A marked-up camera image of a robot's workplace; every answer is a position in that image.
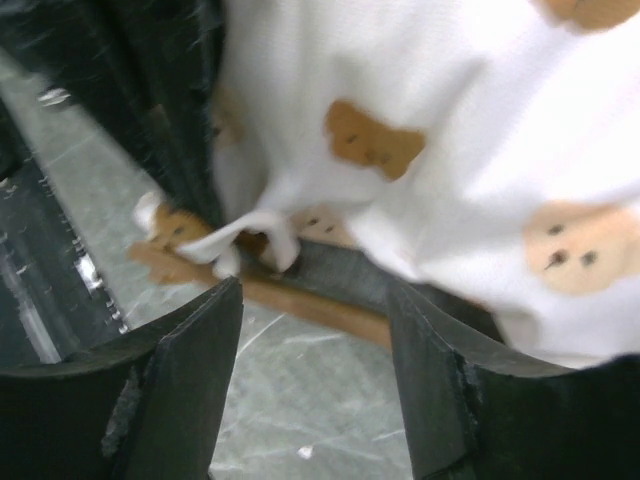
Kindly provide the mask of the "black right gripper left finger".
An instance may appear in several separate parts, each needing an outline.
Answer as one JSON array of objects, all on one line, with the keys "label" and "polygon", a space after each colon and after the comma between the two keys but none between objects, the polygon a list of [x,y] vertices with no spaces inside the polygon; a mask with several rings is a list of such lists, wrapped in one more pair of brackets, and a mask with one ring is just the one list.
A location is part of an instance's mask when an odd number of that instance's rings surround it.
[{"label": "black right gripper left finger", "polygon": [[5,479],[204,479],[235,363],[242,288],[55,364],[1,372]]}]

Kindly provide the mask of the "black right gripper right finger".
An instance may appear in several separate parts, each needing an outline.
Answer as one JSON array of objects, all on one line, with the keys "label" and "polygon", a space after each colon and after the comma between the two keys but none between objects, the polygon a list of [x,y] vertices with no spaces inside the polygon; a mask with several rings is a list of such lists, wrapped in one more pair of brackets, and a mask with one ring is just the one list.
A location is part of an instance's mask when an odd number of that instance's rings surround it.
[{"label": "black right gripper right finger", "polygon": [[547,363],[388,290],[392,353],[417,479],[635,479],[639,359]]}]

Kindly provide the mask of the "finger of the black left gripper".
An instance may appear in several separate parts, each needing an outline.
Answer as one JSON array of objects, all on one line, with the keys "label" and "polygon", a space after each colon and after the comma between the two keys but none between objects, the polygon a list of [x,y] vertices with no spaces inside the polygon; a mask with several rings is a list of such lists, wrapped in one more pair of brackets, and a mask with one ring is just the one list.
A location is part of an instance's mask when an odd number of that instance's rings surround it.
[{"label": "finger of the black left gripper", "polygon": [[220,1],[4,1],[1,45],[70,93],[178,206],[223,222],[213,185]]}]

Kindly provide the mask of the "wooden pet bed frame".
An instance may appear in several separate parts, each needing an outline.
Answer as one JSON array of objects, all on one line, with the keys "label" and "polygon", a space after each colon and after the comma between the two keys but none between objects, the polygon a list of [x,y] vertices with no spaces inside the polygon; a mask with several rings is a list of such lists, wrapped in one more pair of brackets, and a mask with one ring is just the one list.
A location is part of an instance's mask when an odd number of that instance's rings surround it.
[{"label": "wooden pet bed frame", "polygon": [[[159,285],[195,283],[211,288],[220,283],[210,266],[193,264],[148,242],[133,243],[128,255],[148,267],[149,278]],[[241,274],[240,281],[249,301],[391,348],[389,322],[380,313],[290,287],[250,270]]]}]

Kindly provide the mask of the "bear print bed mattress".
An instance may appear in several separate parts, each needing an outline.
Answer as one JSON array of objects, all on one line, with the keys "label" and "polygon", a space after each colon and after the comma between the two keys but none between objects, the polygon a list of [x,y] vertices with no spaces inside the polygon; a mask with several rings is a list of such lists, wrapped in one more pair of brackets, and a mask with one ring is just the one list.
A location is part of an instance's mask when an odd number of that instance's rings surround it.
[{"label": "bear print bed mattress", "polygon": [[581,368],[639,349],[635,1],[230,1],[226,222],[149,192],[148,241],[228,277],[318,240],[486,308]]}]

